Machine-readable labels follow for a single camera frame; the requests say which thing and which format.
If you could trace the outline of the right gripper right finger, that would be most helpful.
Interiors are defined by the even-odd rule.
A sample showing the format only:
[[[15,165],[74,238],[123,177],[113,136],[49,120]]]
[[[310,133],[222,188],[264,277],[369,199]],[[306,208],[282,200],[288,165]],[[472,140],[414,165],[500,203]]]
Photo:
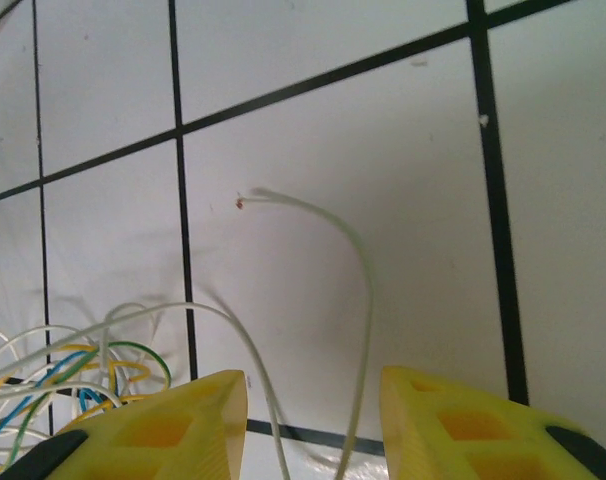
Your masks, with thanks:
[[[606,448],[571,421],[443,377],[386,366],[390,480],[606,480]]]

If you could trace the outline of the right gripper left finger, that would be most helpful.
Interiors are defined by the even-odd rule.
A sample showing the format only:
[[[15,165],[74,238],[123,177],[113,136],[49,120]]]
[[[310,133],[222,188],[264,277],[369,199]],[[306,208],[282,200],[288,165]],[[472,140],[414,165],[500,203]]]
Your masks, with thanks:
[[[0,480],[239,480],[246,423],[244,374],[224,370],[67,427]]]

